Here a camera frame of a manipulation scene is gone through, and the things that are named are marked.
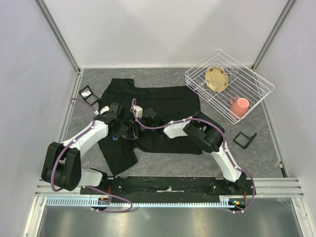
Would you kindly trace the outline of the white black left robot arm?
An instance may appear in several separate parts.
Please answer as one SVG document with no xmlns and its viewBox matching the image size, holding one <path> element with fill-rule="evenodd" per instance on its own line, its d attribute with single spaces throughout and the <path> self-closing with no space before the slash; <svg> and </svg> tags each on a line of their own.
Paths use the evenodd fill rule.
<svg viewBox="0 0 316 237">
<path fill-rule="evenodd" d="M 53 191 L 74 190 L 77 186 L 90 185 L 97 194 L 108 190 L 108 181 L 96 170 L 82 169 L 82 156 L 96 143 L 105 156 L 113 175 L 118 175 L 136 164 L 133 146 L 126 141 L 131 128 L 129 119 L 135 110 L 112 103 L 91 117 L 89 125 L 80 133 L 62 142 L 52 142 L 46 152 L 42 180 L 51 184 Z"/>
</svg>

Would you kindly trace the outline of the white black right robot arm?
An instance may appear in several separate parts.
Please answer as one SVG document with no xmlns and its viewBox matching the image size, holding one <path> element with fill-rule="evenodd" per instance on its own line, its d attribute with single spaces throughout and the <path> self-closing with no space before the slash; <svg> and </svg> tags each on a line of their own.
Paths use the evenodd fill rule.
<svg viewBox="0 0 316 237">
<path fill-rule="evenodd" d="M 146 118 L 141 107 L 132 105 L 131 112 L 140 128 L 144 130 L 162 133 L 169 139 L 189 137 L 201 150 L 213 156 L 222 170 L 229 193 L 235 195 L 243 190 L 247 175 L 229 151 L 223 127 L 205 114 L 197 112 L 191 117 L 155 126 L 154 120 Z"/>
</svg>

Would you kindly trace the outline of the black t-shirt garment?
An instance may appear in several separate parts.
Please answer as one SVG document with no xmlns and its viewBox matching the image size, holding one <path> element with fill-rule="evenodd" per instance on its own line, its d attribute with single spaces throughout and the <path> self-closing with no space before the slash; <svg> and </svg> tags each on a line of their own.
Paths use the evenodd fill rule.
<svg viewBox="0 0 316 237">
<path fill-rule="evenodd" d="M 198 95 L 187 86 L 137 88 L 133 79 L 112 79 L 98 104 L 100 109 L 112 102 L 121 104 L 124 108 L 122 120 L 128 123 L 133 119 L 132 99 L 143 109 L 153 109 L 165 121 L 185 119 L 200 111 Z M 109 135 L 98 144 L 114 176 L 137 163 L 135 148 L 146 153 L 202 154 L 188 137 L 169 139 L 153 131 L 145 132 L 137 140 L 119 138 L 114 141 Z"/>
</svg>

